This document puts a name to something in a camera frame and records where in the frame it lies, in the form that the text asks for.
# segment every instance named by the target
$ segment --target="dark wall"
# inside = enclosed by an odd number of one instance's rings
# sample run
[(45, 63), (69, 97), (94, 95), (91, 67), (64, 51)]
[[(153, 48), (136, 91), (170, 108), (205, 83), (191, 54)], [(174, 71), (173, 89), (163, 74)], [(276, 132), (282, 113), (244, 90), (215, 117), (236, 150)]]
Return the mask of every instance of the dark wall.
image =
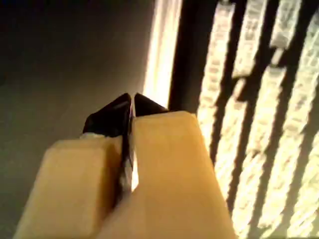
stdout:
[(153, 1), (0, 6), (0, 237), (11, 238), (42, 155), (86, 116), (142, 91)]
[(170, 110), (196, 113), (216, 0), (184, 0), (177, 38)]

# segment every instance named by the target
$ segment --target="gray wall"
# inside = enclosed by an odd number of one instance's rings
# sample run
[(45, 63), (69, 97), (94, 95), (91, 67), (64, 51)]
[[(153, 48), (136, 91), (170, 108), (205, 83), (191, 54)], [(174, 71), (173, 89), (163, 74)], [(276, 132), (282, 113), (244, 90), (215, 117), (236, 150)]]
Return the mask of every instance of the gray wall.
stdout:
[(1, 6), (0, 238), (11, 238), (45, 149), (142, 91), (154, 2), (114, 2)]

